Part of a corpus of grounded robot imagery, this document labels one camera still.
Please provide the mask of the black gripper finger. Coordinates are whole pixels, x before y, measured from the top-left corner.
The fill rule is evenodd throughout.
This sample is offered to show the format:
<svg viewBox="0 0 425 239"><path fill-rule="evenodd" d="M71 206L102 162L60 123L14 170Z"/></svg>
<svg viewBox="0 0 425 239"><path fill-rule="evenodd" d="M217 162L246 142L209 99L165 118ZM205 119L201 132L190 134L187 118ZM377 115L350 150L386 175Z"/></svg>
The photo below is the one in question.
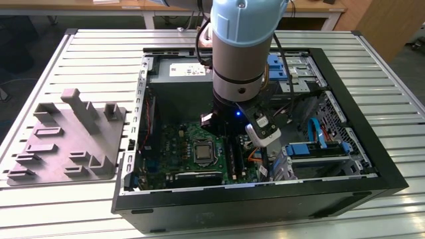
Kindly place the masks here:
<svg viewBox="0 0 425 239"><path fill-rule="evenodd" d="M199 127L206 131L214 131L214 113L201 114Z"/></svg>

